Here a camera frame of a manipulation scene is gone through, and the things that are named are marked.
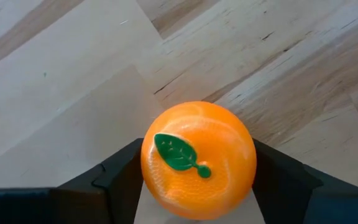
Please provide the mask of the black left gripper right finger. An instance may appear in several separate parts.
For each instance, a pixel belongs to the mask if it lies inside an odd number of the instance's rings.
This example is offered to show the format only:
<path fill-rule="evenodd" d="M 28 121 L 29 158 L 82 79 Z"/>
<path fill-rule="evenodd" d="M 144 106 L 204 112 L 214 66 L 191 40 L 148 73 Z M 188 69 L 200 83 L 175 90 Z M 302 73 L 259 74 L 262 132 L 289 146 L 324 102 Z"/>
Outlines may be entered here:
<path fill-rule="evenodd" d="M 358 187 L 258 140 L 252 186 L 266 224 L 358 224 Z"/>

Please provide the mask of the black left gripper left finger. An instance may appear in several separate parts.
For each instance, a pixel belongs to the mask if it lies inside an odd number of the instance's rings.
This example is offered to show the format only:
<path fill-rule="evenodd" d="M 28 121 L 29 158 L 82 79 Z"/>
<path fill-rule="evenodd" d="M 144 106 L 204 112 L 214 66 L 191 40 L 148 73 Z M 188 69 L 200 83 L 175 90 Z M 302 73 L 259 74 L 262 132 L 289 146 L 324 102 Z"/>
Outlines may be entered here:
<path fill-rule="evenodd" d="M 58 187 L 0 189 L 0 224 L 133 224 L 144 182 L 142 142 Z"/>

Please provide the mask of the orange toy orange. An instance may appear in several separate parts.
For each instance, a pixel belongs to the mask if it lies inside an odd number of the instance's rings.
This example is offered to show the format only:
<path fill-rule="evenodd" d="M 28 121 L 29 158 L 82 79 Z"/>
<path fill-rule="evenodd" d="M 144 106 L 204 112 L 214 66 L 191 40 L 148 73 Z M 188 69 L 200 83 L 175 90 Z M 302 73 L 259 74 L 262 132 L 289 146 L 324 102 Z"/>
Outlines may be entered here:
<path fill-rule="evenodd" d="M 144 137 L 140 163 L 145 184 L 162 207 L 183 218 L 212 220 L 249 194 L 257 156 L 236 115 L 191 101 L 156 117 Z"/>

